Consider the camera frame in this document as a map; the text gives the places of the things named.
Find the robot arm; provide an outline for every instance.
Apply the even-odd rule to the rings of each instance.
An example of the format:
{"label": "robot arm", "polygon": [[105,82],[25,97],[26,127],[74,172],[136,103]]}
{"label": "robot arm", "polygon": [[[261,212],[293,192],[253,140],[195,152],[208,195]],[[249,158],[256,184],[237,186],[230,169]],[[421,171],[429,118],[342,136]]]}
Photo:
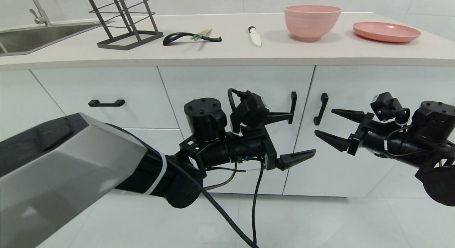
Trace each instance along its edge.
{"label": "robot arm", "polygon": [[[256,158],[267,170],[286,170],[314,156],[310,150],[278,158],[265,128],[292,123],[294,92],[291,112],[275,113],[255,93],[229,91],[234,133],[225,131],[218,100],[195,99],[184,107],[192,136],[175,155],[165,156],[122,128],[82,113],[0,142],[0,248],[36,247],[113,188],[161,196],[184,208],[217,165]],[[237,107],[233,92],[240,97]]]}
{"label": "robot arm", "polygon": [[[411,111],[401,107],[390,93],[382,93],[371,103],[375,114],[333,109],[332,113],[359,123],[356,132],[343,139],[320,130],[315,134],[339,151],[355,156],[364,147],[375,156],[391,158],[419,170],[416,178],[435,201],[455,206],[455,144],[448,137],[455,128],[455,107],[424,101],[407,125]],[[377,122],[394,119],[393,122]]]}

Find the pink bowl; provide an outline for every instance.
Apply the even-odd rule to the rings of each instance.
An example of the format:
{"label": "pink bowl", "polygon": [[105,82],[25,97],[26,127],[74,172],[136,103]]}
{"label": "pink bowl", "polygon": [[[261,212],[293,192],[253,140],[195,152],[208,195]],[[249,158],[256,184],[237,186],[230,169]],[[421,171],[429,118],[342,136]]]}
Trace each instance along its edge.
{"label": "pink bowl", "polygon": [[326,5],[293,5],[284,9],[286,27],[302,41],[315,41],[327,34],[340,14],[340,8]]}
{"label": "pink bowl", "polygon": [[421,32],[410,27],[383,22],[359,22],[354,24],[357,35],[383,42],[409,42],[421,35]]}

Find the faucet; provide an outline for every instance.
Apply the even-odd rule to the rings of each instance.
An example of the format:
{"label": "faucet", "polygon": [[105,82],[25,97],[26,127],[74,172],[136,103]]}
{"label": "faucet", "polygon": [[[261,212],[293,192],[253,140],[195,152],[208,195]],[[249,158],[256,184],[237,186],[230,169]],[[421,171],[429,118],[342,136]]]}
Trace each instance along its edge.
{"label": "faucet", "polygon": [[44,9],[41,7],[39,4],[38,0],[33,0],[34,5],[36,5],[36,8],[38,9],[39,16],[36,14],[36,12],[33,9],[30,9],[30,12],[34,15],[34,22],[36,24],[43,24],[45,23],[46,27],[52,26],[53,24],[50,23],[49,17],[47,17],[46,12]]}

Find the pink plate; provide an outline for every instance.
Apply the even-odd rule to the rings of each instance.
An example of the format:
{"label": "pink plate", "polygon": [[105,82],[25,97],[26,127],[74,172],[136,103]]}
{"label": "pink plate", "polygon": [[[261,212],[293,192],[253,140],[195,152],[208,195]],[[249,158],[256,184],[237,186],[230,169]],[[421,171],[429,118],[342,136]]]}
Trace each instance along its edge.
{"label": "pink plate", "polygon": [[383,42],[409,42],[421,35],[421,32],[410,27],[383,22],[359,22],[354,24],[357,35]]}

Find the knife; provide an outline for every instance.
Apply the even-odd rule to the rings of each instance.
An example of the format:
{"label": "knife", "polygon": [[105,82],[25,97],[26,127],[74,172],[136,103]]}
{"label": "knife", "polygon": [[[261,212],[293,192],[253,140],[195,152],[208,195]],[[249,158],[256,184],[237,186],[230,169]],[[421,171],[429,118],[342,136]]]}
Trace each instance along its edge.
{"label": "knife", "polygon": [[261,37],[257,33],[256,28],[254,26],[250,25],[250,26],[248,26],[248,31],[250,32],[250,37],[251,37],[251,41],[253,42],[253,44],[257,47],[261,47],[262,46]]}

